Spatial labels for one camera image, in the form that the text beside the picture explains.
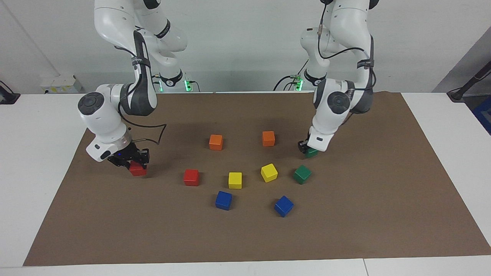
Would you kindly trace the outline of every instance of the green cube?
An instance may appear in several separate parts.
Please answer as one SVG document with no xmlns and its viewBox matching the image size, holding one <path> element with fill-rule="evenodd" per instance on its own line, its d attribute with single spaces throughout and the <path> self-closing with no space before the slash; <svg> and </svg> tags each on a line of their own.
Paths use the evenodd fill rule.
<svg viewBox="0 0 491 276">
<path fill-rule="evenodd" d="M 318 153 L 319 153 L 318 150 L 313 149 L 313 148 L 309 148 L 305 153 L 305 158 L 312 158 L 312 157 L 316 156 Z"/>
<path fill-rule="evenodd" d="M 293 178 L 299 183 L 303 184 L 307 181 L 307 179 L 310 177 L 312 172 L 307 169 L 304 165 L 301 165 L 296 171 L 295 174 L 293 175 Z"/>
</svg>

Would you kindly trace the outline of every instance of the white table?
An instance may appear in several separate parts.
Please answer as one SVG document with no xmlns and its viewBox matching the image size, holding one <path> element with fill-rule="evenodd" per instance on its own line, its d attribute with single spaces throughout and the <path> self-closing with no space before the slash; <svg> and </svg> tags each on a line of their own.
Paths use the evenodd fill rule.
<svg viewBox="0 0 491 276">
<path fill-rule="evenodd" d="M 403 96 L 489 243 L 491 137 L 445 94 Z M 0 106 L 0 275 L 491 275 L 491 256 L 22 268 L 85 131 L 80 97 L 23 95 Z"/>
</svg>

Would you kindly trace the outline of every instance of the cube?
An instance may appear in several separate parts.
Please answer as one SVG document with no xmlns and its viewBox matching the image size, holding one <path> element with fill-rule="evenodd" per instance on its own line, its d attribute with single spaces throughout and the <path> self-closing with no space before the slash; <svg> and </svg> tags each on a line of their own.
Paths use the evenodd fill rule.
<svg viewBox="0 0 491 276">
<path fill-rule="evenodd" d="M 272 147 L 275 141 L 274 131 L 263 131 L 263 147 Z"/>
<path fill-rule="evenodd" d="M 273 164 L 269 164 L 261 168 L 261 175 L 263 176 L 264 182 L 268 183 L 278 177 L 278 171 Z"/>
<path fill-rule="evenodd" d="M 210 146 L 211 150 L 222 150 L 223 149 L 223 136 L 212 134 L 210 136 L 209 146 Z"/>
<path fill-rule="evenodd" d="M 197 169 L 187 169 L 184 172 L 184 184 L 186 184 L 186 186 L 198 186 L 199 171 Z"/>
<path fill-rule="evenodd" d="M 228 188 L 229 189 L 242 189 L 242 173 L 231 172 L 228 174 Z"/>
<path fill-rule="evenodd" d="M 215 200 L 215 206 L 219 209 L 230 210 L 232 204 L 232 194 L 226 192 L 218 192 L 217 199 Z"/>
<path fill-rule="evenodd" d="M 280 214 L 280 216 L 285 217 L 293 208 L 294 204 L 286 196 L 282 196 L 274 205 L 274 209 Z"/>
<path fill-rule="evenodd" d="M 312 172 L 304 165 L 301 165 L 294 173 L 293 178 L 299 183 L 303 184 L 310 177 Z"/>
<path fill-rule="evenodd" d="M 316 156 L 318 153 L 319 153 L 318 150 L 313 149 L 313 148 L 309 148 L 309 149 L 307 149 L 307 152 L 305 153 L 305 158 L 312 158 L 312 157 Z"/>
<path fill-rule="evenodd" d="M 133 176 L 147 175 L 147 169 L 143 168 L 143 166 L 140 163 L 137 163 L 135 161 L 130 162 L 129 171 Z"/>
</svg>

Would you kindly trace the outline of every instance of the white box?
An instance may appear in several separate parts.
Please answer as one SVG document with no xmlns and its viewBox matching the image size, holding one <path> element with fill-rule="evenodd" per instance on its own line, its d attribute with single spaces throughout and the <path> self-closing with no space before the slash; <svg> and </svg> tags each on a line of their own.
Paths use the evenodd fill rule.
<svg viewBox="0 0 491 276">
<path fill-rule="evenodd" d="M 43 79 L 41 81 L 41 88 L 45 94 L 47 93 L 66 93 L 77 94 L 84 93 L 84 89 L 79 80 L 73 75 L 61 75 L 58 77 Z"/>
</svg>

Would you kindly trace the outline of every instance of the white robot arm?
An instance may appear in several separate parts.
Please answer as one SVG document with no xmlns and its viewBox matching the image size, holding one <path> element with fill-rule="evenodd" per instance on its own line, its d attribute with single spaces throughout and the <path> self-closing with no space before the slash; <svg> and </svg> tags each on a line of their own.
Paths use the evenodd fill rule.
<svg viewBox="0 0 491 276">
<path fill-rule="evenodd" d="M 183 72 L 172 52 L 183 51 L 187 39 L 171 27 L 162 9 L 160 0 L 95 0 L 97 32 L 131 55 L 135 73 L 134 83 L 103 84 L 79 101 L 80 116 L 96 135 L 86 150 L 98 162 L 108 159 L 128 169 L 135 163 L 146 169 L 149 162 L 148 149 L 136 147 L 121 117 L 123 113 L 148 116 L 157 107 L 150 57 L 158 62 L 158 77 L 167 86 L 181 83 Z"/>
<path fill-rule="evenodd" d="M 301 45 L 309 55 L 304 71 L 307 83 L 315 87 L 314 107 L 308 137 L 299 142 L 299 149 L 326 151 L 329 142 L 348 113 L 367 112 L 373 101 L 373 38 L 367 28 L 367 13 L 378 0 L 321 0 L 325 4 L 324 24 L 309 28 L 302 34 Z M 329 58 L 323 54 L 353 51 L 359 60 L 357 79 L 340 81 L 326 78 Z"/>
</svg>

